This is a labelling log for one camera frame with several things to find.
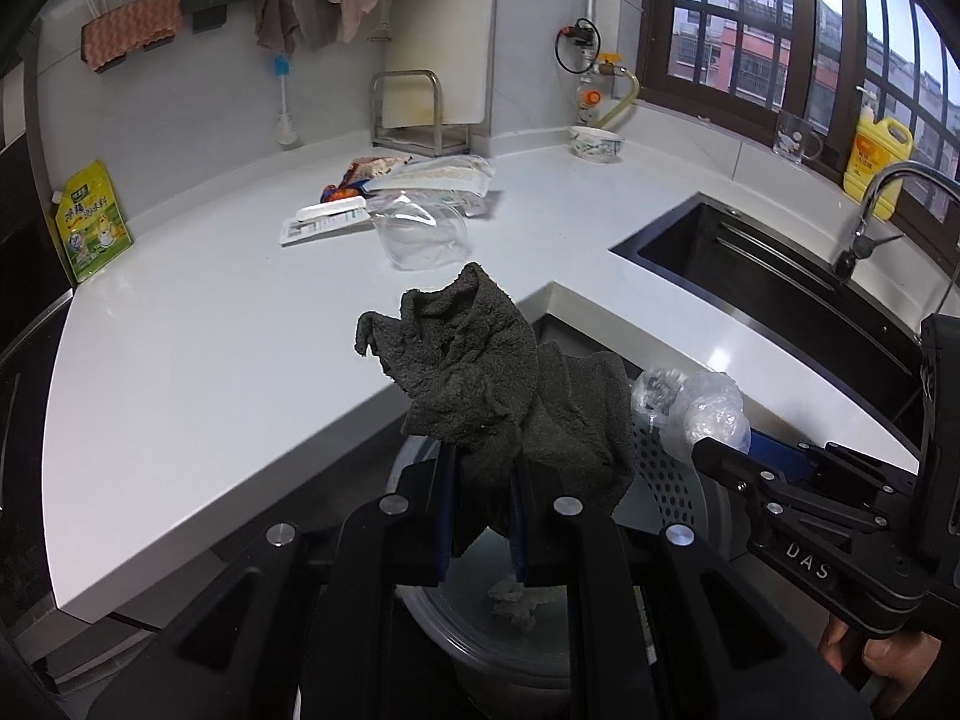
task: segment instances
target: kitchen counter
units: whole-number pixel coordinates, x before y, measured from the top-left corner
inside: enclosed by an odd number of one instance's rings
[[[245,167],[131,225],[136,245],[80,285],[56,358],[43,509],[56,603],[94,621],[195,557],[405,409],[353,351],[359,314],[459,271],[393,269],[376,231],[294,247],[280,223],[339,180],[347,137]],[[630,357],[630,333],[726,370],[813,442],[916,470],[870,415],[779,346],[608,249],[704,194],[784,228],[782,212],[715,172],[626,143],[617,165],[565,148],[493,160],[473,259],[517,302],[555,285],[566,322]]]

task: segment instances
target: yellow packet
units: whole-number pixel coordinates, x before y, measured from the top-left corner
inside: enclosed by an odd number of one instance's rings
[[[56,229],[77,281],[92,276],[131,245],[107,168],[99,159],[66,182],[56,206]]]

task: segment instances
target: kitchen faucet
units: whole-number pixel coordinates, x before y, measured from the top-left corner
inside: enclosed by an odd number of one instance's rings
[[[897,238],[902,238],[901,235],[894,235],[889,238],[874,240],[867,235],[867,223],[870,221],[875,207],[877,207],[877,201],[880,199],[880,193],[883,191],[883,188],[891,181],[909,176],[925,178],[931,183],[936,184],[950,195],[950,199],[953,202],[960,205],[960,184],[947,178],[942,172],[937,172],[933,167],[928,167],[921,162],[915,162],[913,160],[894,162],[887,165],[887,167],[872,177],[870,184],[867,185],[867,189],[863,193],[860,212],[857,215],[853,232],[851,232],[850,238],[848,239],[848,245],[840,252],[837,260],[833,263],[833,273],[838,278],[843,281],[850,280],[850,277],[853,275],[853,267],[856,265],[857,260],[867,259],[874,253],[874,249],[879,245],[894,241]],[[947,291],[944,293],[943,299],[941,299],[934,314],[939,314],[940,309],[944,306],[944,303],[947,302],[947,296],[950,294],[957,275],[960,275],[960,265],[958,265],[957,269],[953,272],[953,276],[949,280],[949,284],[947,284]]]

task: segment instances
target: finger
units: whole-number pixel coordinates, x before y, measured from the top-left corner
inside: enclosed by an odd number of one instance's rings
[[[877,700],[877,714],[887,717],[896,712],[939,654],[939,640],[922,632],[901,631],[888,640],[868,641],[863,648],[864,664],[875,674],[893,681]]]
[[[840,648],[840,641],[846,635],[848,625],[845,622],[830,615],[827,627],[824,628],[824,635],[820,638],[820,645],[817,651],[824,661],[837,673],[843,671],[843,653]]]

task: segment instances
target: dish rack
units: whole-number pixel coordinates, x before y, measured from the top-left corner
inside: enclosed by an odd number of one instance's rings
[[[423,76],[433,89],[433,124],[419,127],[383,127],[383,80]],[[469,124],[443,123],[443,87],[432,70],[381,71],[370,82],[370,132],[373,146],[396,148],[428,157],[470,151]]]

